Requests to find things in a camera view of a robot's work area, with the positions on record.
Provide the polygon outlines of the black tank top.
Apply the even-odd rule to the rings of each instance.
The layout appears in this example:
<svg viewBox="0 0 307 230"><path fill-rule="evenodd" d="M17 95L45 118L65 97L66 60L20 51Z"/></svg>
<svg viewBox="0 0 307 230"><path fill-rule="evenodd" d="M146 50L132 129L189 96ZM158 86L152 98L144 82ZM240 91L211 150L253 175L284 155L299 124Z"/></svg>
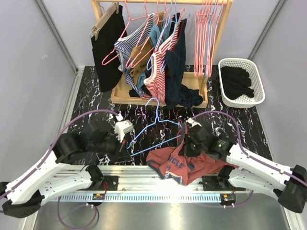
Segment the black tank top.
<svg viewBox="0 0 307 230"><path fill-rule="evenodd" d="M242 95L254 97L254 89L249 73L240 67L224 66L220 69L224 93L230 100L235 100Z"/></svg>

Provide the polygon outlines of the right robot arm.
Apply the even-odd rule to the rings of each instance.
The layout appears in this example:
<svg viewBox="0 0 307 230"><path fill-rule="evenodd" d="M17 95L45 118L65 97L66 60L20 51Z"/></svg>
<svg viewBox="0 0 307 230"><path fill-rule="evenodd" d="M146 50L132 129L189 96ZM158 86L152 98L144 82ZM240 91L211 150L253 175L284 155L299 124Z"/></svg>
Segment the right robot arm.
<svg viewBox="0 0 307 230"><path fill-rule="evenodd" d="M284 208L302 213L307 202L307 170L278 164L225 138L214 137L200 125L187 128L184 154L204 155L225 165L219 171L217 184L222 190L245 188L265 194Z"/></svg>

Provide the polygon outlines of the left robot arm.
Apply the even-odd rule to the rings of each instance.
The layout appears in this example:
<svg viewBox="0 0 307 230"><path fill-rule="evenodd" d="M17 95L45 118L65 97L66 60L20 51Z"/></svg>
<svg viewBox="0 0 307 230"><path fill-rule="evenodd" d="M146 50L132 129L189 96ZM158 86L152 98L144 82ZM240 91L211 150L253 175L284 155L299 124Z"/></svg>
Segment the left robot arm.
<svg viewBox="0 0 307 230"><path fill-rule="evenodd" d="M76 190L99 190L105 186L98 166L85 169L58 181L50 181L58 172L68 168L87 153L107 155L111 161L129 160L123 132L110 134L101 129L91 134L64 133L53 148L27 172L12 182L0 184L0 196L7 201L1 213L10 217L25 218L37 212L48 201Z"/></svg>

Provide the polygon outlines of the maroon tank top grey trim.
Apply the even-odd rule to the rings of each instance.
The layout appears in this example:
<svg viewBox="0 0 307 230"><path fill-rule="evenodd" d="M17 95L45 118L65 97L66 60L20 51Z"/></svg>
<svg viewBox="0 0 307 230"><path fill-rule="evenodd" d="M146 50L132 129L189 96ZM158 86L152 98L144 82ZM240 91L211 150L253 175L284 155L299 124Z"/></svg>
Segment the maroon tank top grey trim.
<svg viewBox="0 0 307 230"><path fill-rule="evenodd" d="M161 179L174 179L178 184L187 186L197 178L219 173L228 165L221 160L214 160L206 153L197 157L183 155L185 134L189 126L182 127L177 138L177 145L151 150L146 158L147 165L158 173Z"/></svg>

